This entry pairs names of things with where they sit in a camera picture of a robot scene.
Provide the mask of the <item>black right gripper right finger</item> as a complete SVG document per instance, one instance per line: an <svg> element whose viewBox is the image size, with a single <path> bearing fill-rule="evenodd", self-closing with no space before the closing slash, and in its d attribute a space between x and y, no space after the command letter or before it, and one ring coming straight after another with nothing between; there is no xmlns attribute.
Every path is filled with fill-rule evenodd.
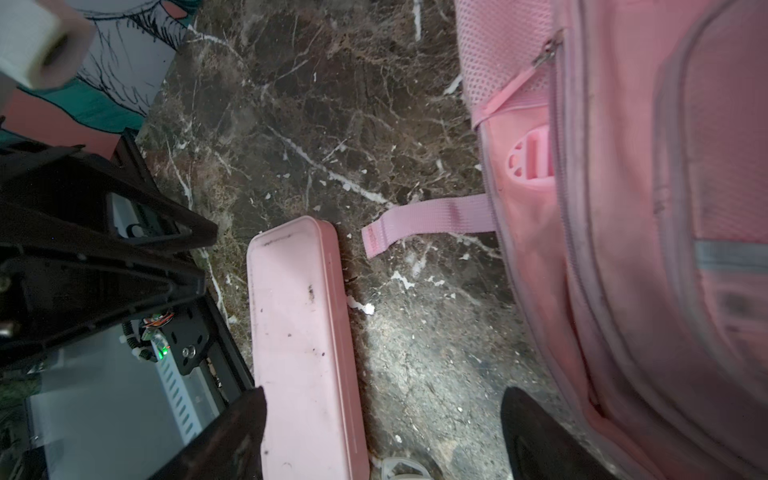
<svg viewBox="0 0 768 480"><path fill-rule="evenodd" d="M613 477L524 390L517 387L505 390L500 419L514 479Z"/></svg>

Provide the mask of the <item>pink pencil case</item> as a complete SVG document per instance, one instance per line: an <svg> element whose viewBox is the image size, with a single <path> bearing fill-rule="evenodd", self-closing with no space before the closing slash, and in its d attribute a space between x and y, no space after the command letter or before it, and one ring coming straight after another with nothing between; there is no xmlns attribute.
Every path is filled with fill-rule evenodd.
<svg viewBox="0 0 768 480"><path fill-rule="evenodd" d="M335 228L303 216L247 251L267 479L367 479L370 464Z"/></svg>

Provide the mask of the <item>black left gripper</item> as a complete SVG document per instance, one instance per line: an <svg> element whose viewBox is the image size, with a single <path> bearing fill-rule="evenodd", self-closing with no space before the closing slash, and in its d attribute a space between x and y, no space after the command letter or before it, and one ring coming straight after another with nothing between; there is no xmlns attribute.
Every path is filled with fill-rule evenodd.
<svg viewBox="0 0 768 480"><path fill-rule="evenodd" d="M131 135L111 158L80 145L4 146L2 367L201 297L204 273L183 255L217 236L157 189Z"/></svg>

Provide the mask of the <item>pink student backpack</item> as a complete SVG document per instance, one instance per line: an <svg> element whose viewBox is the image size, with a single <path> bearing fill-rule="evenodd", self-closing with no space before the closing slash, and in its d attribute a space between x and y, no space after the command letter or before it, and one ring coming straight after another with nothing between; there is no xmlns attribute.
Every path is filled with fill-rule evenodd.
<svg viewBox="0 0 768 480"><path fill-rule="evenodd" d="M480 195L395 207L375 257L494 231L533 342L635 479L767 475L767 5L459 1Z"/></svg>

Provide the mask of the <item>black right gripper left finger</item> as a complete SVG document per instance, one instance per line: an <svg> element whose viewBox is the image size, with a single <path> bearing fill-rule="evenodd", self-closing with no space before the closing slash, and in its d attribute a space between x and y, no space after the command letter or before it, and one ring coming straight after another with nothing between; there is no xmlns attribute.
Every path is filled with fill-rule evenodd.
<svg viewBox="0 0 768 480"><path fill-rule="evenodd" d="M261 479L266 420L264 389L249 389L152 477Z"/></svg>

